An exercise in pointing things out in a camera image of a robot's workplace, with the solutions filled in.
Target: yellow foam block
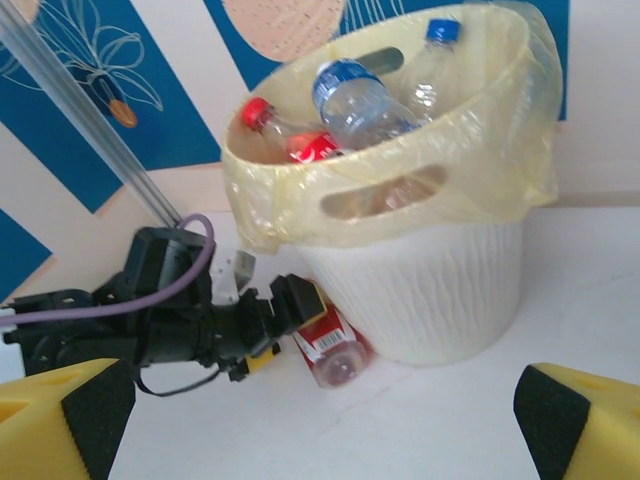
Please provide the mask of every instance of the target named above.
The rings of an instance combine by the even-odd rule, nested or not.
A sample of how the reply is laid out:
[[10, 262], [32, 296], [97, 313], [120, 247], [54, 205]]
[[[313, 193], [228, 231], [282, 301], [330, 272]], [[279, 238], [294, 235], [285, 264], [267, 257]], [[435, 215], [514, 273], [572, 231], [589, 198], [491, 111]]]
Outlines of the yellow foam block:
[[106, 479], [134, 401], [112, 359], [0, 385], [0, 479]]
[[640, 386], [529, 365], [514, 412], [541, 480], [640, 479]]

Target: table surface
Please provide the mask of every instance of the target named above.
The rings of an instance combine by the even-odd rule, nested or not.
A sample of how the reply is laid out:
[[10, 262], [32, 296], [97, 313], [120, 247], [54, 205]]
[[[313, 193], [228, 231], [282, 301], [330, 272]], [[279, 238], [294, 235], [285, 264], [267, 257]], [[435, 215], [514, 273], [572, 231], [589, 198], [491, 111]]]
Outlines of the table surface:
[[[222, 247], [230, 214], [212, 214]], [[305, 274], [292, 249], [259, 257], [263, 294], [278, 273]], [[377, 359], [353, 383], [320, 390], [291, 342], [242, 383], [182, 396], [138, 395], [113, 479], [473, 479], [538, 476], [512, 411], [529, 363], [552, 362], [640, 384], [640, 209], [545, 209], [525, 229], [522, 303], [505, 336], [473, 359], [413, 368]], [[18, 351], [0, 346], [0, 382]], [[150, 386], [202, 376], [161, 365]]]

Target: coca-cola label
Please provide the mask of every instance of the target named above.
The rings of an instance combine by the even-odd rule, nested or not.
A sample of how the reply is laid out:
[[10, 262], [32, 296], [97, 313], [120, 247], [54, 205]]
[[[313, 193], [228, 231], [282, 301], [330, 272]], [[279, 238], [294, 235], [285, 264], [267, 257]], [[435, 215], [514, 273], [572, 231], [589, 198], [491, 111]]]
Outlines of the coca-cola label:
[[319, 160], [325, 160], [338, 149], [333, 137], [329, 133], [321, 133], [311, 138], [309, 142], [305, 142], [302, 148], [293, 149], [291, 156], [298, 163], [312, 163]]
[[293, 334], [309, 366], [317, 363], [329, 350], [357, 339], [356, 333], [344, 321], [336, 307], [327, 303], [327, 313]]

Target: white trash bin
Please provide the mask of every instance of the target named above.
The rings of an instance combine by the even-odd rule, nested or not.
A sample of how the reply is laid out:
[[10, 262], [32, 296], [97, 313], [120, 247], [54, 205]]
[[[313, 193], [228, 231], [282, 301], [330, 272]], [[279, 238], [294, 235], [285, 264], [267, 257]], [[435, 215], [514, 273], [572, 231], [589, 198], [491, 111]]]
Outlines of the white trash bin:
[[522, 223], [432, 226], [361, 248], [297, 249], [374, 350], [411, 365], [484, 350], [520, 300]]
[[[274, 164], [238, 112], [222, 149], [245, 247], [295, 245], [373, 347], [414, 365], [474, 355], [514, 319], [522, 222], [556, 198], [551, 146], [562, 72], [544, 18], [526, 4], [424, 10], [340, 37], [252, 92], [284, 115], [317, 121], [311, 85], [319, 65], [390, 46], [406, 61], [435, 17], [463, 25], [458, 108], [394, 140], [306, 165]], [[381, 78], [396, 95], [398, 78]], [[365, 197], [383, 201], [362, 202], [377, 205], [363, 210]]]

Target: crushed plastic bottle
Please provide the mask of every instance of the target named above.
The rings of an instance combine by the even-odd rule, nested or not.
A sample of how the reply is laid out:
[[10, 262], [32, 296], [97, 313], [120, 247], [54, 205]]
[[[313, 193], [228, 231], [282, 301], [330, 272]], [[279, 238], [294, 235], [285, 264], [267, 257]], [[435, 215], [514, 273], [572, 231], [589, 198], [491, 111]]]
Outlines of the crushed plastic bottle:
[[366, 369], [373, 350], [323, 294], [327, 313], [304, 325], [293, 337], [321, 388], [349, 383]]
[[418, 127], [411, 111], [355, 60], [341, 59], [320, 67], [312, 98], [340, 148], [361, 150]]
[[427, 27], [424, 48], [404, 67], [400, 100], [421, 125], [459, 103], [455, 56], [459, 34], [460, 22], [434, 18]]
[[244, 105], [242, 121], [294, 162], [311, 163], [340, 154], [336, 142], [322, 125], [290, 122], [278, 115], [264, 98], [252, 98]]

